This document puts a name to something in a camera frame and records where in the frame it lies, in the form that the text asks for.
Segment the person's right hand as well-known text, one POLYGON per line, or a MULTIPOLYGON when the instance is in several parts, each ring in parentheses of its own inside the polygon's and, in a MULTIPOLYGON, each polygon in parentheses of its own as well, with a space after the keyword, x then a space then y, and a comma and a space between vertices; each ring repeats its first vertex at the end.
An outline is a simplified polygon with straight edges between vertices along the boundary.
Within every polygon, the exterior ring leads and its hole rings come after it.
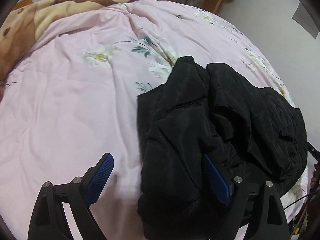
POLYGON ((311 182, 310 182, 310 187, 314 188, 315 184, 316 184, 317 178, 316 178, 316 171, 313 171, 312 173, 312 178, 311 178, 311 182))

